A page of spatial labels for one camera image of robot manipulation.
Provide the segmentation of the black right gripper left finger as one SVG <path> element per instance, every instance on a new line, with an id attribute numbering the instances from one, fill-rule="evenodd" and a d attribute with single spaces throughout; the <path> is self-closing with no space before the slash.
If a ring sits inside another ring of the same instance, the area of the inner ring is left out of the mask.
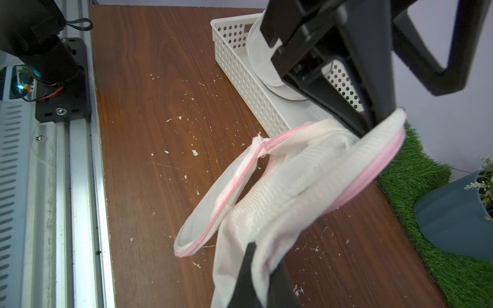
<path id="1" fill-rule="evenodd" d="M 255 243 L 249 243 L 241 263 L 238 279 L 228 304 L 228 308 L 258 308 L 262 307 L 257 298 L 252 282 L 251 264 L 256 250 Z"/>

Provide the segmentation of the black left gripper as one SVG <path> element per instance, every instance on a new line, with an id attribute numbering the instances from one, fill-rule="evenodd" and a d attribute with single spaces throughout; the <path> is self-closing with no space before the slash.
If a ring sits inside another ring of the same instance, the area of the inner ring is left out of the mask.
<path id="1" fill-rule="evenodd" d="M 396 109 L 389 1 L 270 1 L 260 29 L 275 48 L 271 61 L 281 80 L 358 137 Z M 341 41 L 338 30 L 345 46 L 330 41 Z M 366 115 L 354 110 L 322 72 L 348 53 L 350 77 Z"/>

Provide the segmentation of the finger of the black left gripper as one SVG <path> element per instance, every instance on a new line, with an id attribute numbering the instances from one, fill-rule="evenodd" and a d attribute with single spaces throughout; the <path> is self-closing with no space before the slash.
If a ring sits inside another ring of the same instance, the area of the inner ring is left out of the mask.
<path id="1" fill-rule="evenodd" d="M 462 91 L 492 1 L 391 1 L 395 54 L 434 96 Z"/>

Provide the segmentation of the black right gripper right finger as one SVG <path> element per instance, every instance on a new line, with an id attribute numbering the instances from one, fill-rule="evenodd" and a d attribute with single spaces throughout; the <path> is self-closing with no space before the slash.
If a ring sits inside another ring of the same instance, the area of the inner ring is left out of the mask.
<path id="1" fill-rule="evenodd" d="M 270 275 L 267 308 L 300 308 L 283 262 Z"/>

